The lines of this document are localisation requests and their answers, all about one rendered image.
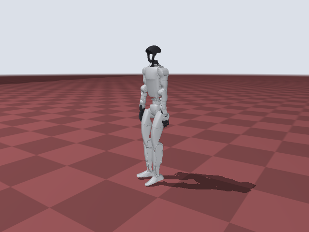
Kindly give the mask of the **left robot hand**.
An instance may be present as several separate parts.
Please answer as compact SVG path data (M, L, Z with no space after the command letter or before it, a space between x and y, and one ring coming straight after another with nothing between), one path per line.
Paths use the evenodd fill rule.
M161 111L161 113L163 114L162 111ZM167 117L167 116L165 116L165 117ZM169 121L168 120L162 121L162 123L163 123L163 127L166 127L167 125L169 125Z

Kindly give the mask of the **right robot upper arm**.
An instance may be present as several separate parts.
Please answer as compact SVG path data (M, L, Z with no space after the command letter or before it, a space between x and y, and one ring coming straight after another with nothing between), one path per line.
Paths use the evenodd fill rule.
M141 91L144 92L144 93L147 92L147 85L146 85L146 79L145 79L145 69L146 69L146 67L142 69L144 85L141 86L141 88L140 88Z

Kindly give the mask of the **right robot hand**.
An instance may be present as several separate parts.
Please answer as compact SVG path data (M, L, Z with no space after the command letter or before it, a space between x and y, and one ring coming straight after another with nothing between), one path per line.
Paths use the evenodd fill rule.
M144 110L145 110L145 108L142 108L142 105L140 105L140 112L139 112L139 119L140 119L140 121L142 120L142 116L143 116Z

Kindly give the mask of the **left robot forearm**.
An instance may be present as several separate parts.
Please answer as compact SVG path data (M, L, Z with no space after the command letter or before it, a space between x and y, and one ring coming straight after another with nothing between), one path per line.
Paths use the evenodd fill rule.
M167 91L163 90L162 97L160 98L160 107L159 107L159 109L163 112L163 115L167 115L167 107L166 107L167 99L168 99Z

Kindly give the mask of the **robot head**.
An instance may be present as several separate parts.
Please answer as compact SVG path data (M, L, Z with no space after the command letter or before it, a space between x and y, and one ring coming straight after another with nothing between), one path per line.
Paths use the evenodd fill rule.
M161 49L156 45L152 45L152 46L149 46L145 51L147 53L148 61L152 63L150 67L154 67L155 66L154 64L158 65L159 64L158 61L154 60L154 58L157 53L161 53ZM152 60L150 60L150 54L153 55Z

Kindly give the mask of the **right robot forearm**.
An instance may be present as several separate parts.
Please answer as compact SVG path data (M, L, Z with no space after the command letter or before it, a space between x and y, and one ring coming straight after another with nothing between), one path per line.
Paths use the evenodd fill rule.
M145 104L146 104L146 97L147 97L147 93L144 93L141 91L141 98L140 98L140 105L142 105L142 108L145 108Z

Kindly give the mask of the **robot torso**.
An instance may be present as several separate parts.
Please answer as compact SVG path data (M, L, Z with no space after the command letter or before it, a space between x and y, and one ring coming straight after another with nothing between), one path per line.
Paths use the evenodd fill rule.
M150 63L151 64L151 63ZM152 64L151 64L152 65ZM145 69L145 79L146 79L146 85L147 85L147 91L148 95L150 97L155 97L152 100L152 103L150 105L150 110L152 115L156 115L156 113L159 111L160 107L160 99L158 95L158 91L162 88L160 84L160 76L158 74L158 68L164 68L163 66L160 66L159 64L154 64L154 67L146 67Z

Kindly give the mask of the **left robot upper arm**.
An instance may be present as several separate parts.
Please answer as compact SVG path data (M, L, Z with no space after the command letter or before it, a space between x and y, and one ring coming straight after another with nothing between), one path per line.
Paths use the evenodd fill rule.
M158 74L160 76L160 84L161 84L161 89L158 91L158 95L162 96L162 91L166 90L168 88L168 76L169 76L169 71L166 68L158 68Z

